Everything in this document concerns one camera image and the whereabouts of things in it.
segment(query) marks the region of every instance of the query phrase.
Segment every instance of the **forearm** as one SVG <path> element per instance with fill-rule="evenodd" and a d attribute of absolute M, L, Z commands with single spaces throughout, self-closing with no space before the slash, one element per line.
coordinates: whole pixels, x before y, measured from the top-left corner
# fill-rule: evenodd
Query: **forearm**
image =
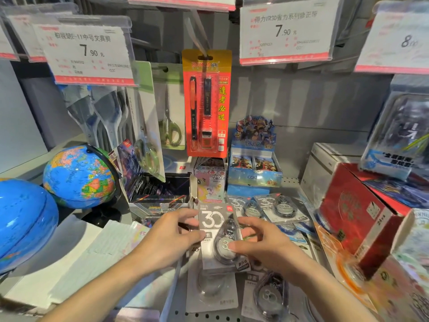
<path fill-rule="evenodd" d="M 99 322 L 134 285 L 151 271 L 144 271 L 132 255 L 79 289 L 45 315 L 41 322 Z"/>
<path fill-rule="evenodd" d="M 303 271 L 298 286 L 325 321 L 377 321 L 369 310 L 316 261 Z"/>

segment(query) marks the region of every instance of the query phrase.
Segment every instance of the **white box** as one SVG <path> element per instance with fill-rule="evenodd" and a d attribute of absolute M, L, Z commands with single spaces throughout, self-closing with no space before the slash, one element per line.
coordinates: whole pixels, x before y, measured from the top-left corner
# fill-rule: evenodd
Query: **white box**
<path fill-rule="evenodd" d="M 338 164 L 358 163 L 364 150 L 363 145 L 313 144 L 300 186 L 316 209 L 325 198 Z"/>

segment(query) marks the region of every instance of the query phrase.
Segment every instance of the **number 30 logo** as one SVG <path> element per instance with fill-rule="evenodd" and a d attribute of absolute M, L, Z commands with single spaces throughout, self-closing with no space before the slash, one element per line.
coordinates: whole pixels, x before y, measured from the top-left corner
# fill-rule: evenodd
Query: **number 30 logo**
<path fill-rule="evenodd" d="M 203 210 L 202 214 L 206 217 L 202 222 L 205 228 L 220 228 L 225 221 L 221 213 L 218 211 Z M 215 219 L 213 218 L 214 216 L 219 216 L 220 222 L 218 224 L 215 222 Z"/>

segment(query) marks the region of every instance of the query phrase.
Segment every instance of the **green-handled scissors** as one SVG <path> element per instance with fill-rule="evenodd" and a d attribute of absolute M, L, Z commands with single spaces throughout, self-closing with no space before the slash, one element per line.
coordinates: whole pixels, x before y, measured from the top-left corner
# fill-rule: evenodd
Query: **green-handled scissors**
<path fill-rule="evenodd" d="M 160 170 L 160 161 L 156 148 L 149 141 L 146 132 L 145 115 L 143 114 L 142 101 L 139 91 L 137 90 L 138 110 L 140 111 L 140 131 L 138 139 L 134 142 L 134 150 L 140 166 L 149 174 L 156 174 Z"/>
<path fill-rule="evenodd" d="M 166 144 L 167 140 L 170 141 L 170 145 L 175 147 L 180 145 L 180 142 L 182 141 L 182 131 L 179 128 L 179 125 L 177 123 L 173 122 L 170 119 L 170 102 L 168 98 L 168 85 L 166 85 L 165 88 L 165 113 L 164 113 L 164 119 L 162 121 L 158 122 L 159 128 L 160 128 L 160 138 L 161 143 L 163 145 Z M 177 140 L 173 140 L 173 133 L 176 132 L 177 134 Z"/>

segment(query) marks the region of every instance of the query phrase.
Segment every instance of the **world globe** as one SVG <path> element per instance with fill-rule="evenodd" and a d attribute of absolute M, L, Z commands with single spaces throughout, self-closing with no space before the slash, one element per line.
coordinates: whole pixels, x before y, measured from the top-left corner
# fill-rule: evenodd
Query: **world globe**
<path fill-rule="evenodd" d="M 0 275 L 36 254 L 58 224 L 58 207 L 42 187 L 0 179 Z"/>
<path fill-rule="evenodd" d="M 87 209 L 109 200 L 115 180 L 107 164 L 87 146 L 65 149 L 45 167 L 43 187 L 56 202 L 73 209 Z M 108 154 L 99 149 L 107 158 Z"/>

